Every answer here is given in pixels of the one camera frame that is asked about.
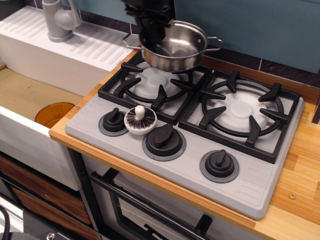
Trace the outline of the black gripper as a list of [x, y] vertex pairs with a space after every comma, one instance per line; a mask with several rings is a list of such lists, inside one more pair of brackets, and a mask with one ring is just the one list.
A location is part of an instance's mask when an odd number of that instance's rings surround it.
[[173, 0], [122, 0], [127, 15], [140, 28], [141, 44], [152, 50], [165, 37], [167, 23], [175, 18]]

